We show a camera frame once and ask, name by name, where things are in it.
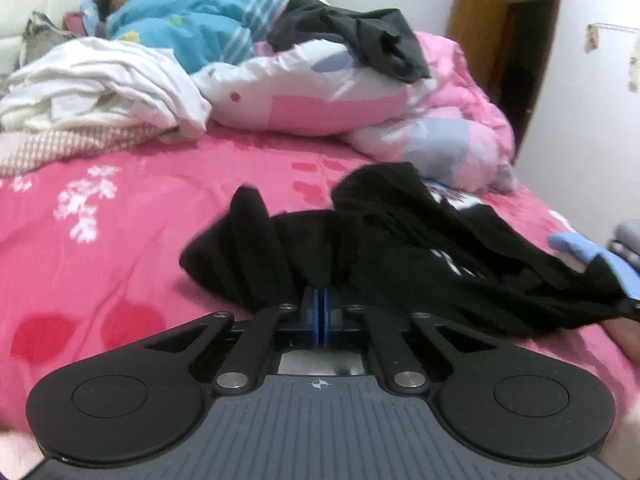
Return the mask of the black t-shirt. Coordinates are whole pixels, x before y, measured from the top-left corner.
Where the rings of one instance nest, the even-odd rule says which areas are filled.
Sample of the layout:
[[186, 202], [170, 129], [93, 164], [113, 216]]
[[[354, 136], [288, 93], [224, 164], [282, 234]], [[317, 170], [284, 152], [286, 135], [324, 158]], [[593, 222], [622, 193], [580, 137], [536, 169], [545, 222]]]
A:
[[406, 162], [362, 167], [331, 198], [331, 209], [270, 214], [256, 188], [242, 186], [180, 266], [250, 312], [332, 289], [398, 318], [423, 311], [513, 338], [639, 313], [602, 257], [576, 272], [492, 208], [436, 200]]

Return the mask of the folded light blue clothes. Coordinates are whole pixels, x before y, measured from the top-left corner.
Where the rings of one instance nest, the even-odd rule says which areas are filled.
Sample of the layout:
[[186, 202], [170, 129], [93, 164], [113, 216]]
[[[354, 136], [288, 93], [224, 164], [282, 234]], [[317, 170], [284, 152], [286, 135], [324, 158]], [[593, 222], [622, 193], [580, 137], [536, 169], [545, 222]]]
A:
[[627, 220], [616, 226], [605, 247], [594, 244], [577, 232], [555, 233], [548, 244], [556, 252], [570, 254], [588, 266], [600, 258], [631, 299], [639, 299], [639, 220]]

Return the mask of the pink white houndstooth blanket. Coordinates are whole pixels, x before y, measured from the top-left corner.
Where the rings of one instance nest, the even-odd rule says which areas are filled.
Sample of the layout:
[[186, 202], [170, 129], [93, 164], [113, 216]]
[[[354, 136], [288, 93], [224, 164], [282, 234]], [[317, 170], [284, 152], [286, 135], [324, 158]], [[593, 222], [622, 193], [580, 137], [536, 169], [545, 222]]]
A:
[[113, 153], [149, 142], [168, 130], [151, 125], [85, 126], [1, 133], [1, 177], [29, 174], [59, 160]]

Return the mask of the pink white patterned duvet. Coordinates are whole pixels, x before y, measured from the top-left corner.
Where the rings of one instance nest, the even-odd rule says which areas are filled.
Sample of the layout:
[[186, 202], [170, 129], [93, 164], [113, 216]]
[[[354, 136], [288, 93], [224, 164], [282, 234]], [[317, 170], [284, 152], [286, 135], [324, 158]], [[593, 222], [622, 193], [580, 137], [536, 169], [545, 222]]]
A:
[[418, 32], [430, 74], [404, 84], [362, 65], [344, 44], [311, 40], [193, 76], [226, 127], [336, 136], [377, 162], [410, 162], [455, 190], [510, 194], [514, 133], [471, 76], [461, 47]]

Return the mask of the white crumpled sheet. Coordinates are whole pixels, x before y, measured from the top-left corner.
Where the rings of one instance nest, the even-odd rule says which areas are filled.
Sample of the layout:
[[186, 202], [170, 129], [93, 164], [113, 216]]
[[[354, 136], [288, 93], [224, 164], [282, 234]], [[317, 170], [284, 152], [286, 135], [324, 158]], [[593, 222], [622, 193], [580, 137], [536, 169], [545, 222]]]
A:
[[192, 140], [212, 107], [174, 52], [130, 41], [67, 41], [17, 70], [3, 85], [6, 131], [148, 125]]

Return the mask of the brown wooden door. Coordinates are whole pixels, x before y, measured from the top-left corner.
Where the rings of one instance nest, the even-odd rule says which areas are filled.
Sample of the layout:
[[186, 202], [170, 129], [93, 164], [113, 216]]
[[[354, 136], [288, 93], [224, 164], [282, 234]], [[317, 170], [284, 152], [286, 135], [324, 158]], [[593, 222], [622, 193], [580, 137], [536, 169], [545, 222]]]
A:
[[522, 147], [544, 85], [562, 0], [454, 0], [446, 36]]

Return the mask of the grey patterned pillow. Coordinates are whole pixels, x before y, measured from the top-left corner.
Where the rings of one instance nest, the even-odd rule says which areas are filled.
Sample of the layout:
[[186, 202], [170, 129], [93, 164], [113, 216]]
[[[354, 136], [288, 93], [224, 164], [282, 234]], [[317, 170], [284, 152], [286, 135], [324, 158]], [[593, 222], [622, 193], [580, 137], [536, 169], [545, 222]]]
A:
[[22, 35], [17, 67], [35, 62], [53, 48], [77, 38], [72, 32], [58, 28], [46, 14], [32, 11]]

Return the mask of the dark grey garment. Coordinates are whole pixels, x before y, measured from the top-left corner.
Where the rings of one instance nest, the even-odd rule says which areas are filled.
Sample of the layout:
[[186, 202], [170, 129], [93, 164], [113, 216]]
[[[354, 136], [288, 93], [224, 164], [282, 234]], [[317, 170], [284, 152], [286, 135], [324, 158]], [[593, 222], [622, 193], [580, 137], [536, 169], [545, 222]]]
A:
[[319, 0], [288, 0], [266, 41], [280, 52], [311, 40], [344, 44], [362, 65], [404, 84], [431, 77], [419, 41], [398, 9], [356, 12]]

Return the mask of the sleeping person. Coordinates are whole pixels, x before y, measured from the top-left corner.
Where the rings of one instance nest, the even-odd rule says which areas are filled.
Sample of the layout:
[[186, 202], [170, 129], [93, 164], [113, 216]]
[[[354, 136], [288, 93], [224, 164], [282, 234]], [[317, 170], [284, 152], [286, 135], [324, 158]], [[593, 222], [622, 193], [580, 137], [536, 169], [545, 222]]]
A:
[[86, 0], [64, 14], [63, 28], [77, 36], [104, 37], [107, 19], [129, 0]]

